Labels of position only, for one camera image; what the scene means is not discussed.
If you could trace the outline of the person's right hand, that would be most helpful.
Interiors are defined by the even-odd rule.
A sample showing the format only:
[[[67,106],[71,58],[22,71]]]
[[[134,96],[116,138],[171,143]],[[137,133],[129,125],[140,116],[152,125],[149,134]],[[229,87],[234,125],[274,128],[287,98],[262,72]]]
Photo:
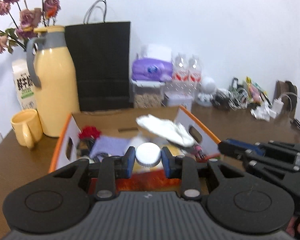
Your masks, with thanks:
[[[295,239],[300,239],[300,217],[293,216],[290,219],[286,233]]]

